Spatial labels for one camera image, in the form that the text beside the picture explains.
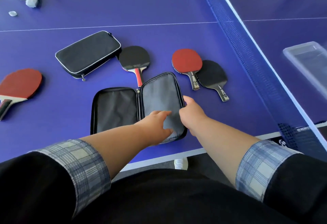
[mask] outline red paddle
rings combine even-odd
[[[0,83],[0,120],[11,105],[30,98],[41,81],[42,74],[34,69],[22,69],[8,74]]]
[[[179,49],[174,52],[171,62],[177,72],[189,76],[193,90],[200,89],[195,73],[201,69],[202,59],[197,52],[192,49]]]

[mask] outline gray floor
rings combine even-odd
[[[209,157],[207,153],[199,154],[195,156],[188,157],[188,170],[201,173],[208,178],[219,181],[226,185],[232,186],[228,179],[225,177],[220,168],[215,164],[215,162]],[[162,169],[171,168],[174,169],[174,161],[168,161],[160,164],[149,165],[129,171],[123,171],[118,173],[118,175],[113,179],[113,182],[119,180],[123,177],[133,175],[135,173],[146,171],[149,169]]]

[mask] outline black zippered case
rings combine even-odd
[[[61,49],[55,56],[66,72],[85,81],[84,76],[120,52],[119,41],[111,33],[100,31]]]
[[[179,115],[183,107],[178,81],[171,72],[150,79],[140,89],[115,87],[100,90],[93,98],[91,134],[134,124],[154,110],[171,110],[163,127],[174,129],[174,133],[162,143],[179,140],[187,133]]]

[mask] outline ping pong paddle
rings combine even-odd
[[[137,85],[143,85],[142,71],[150,64],[148,52],[139,46],[124,48],[119,55],[119,62],[126,71],[133,72],[137,78]]]
[[[225,71],[214,61],[204,60],[202,62],[201,70],[196,73],[198,81],[206,88],[215,89],[223,102],[228,101],[229,97],[223,91],[227,82]]]
[[[42,74],[34,69],[22,69],[8,74],[0,83],[0,120],[11,105],[30,98],[41,81]]]
[[[195,73],[201,69],[202,59],[197,52],[192,49],[179,49],[174,52],[171,63],[177,72],[188,75],[193,90],[200,89]]]

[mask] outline black paddle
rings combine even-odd
[[[227,76],[218,63],[211,60],[203,60],[201,70],[195,75],[204,87],[215,89],[223,102],[229,100],[229,97],[223,91],[223,87],[227,82]]]
[[[139,46],[126,47],[119,55],[119,62],[124,70],[135,73],[137,84],[141,87],[143,85],[142,71],[150,64],[148,52]]]

